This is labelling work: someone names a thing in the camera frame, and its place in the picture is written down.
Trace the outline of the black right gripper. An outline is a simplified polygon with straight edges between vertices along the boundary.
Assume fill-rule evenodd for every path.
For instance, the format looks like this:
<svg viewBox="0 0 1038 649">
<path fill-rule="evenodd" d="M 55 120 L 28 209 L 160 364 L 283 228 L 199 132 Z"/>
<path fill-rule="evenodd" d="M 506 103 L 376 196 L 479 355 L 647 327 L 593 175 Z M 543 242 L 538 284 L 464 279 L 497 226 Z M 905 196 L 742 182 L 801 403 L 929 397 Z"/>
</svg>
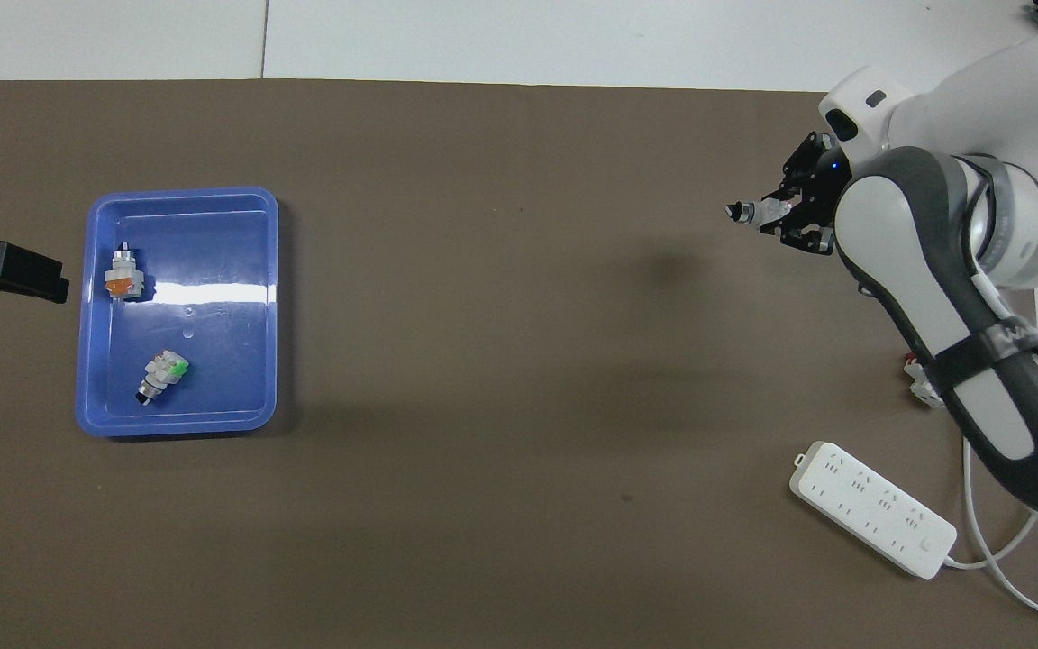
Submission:
<svg viewBox="0 0 1038 649">
<path fill-rule="evenodd" d="M 839 198 L 850 181 L 847 155 L 831 135 L 808 133 L 782 166 L 778 188 L 760 201 L 762 211 L 791 211 L 764 224 L 760 233 L 774 235 L 782 245 L 815 255 L 834 255 L 834 219 Z"/>
</svg>

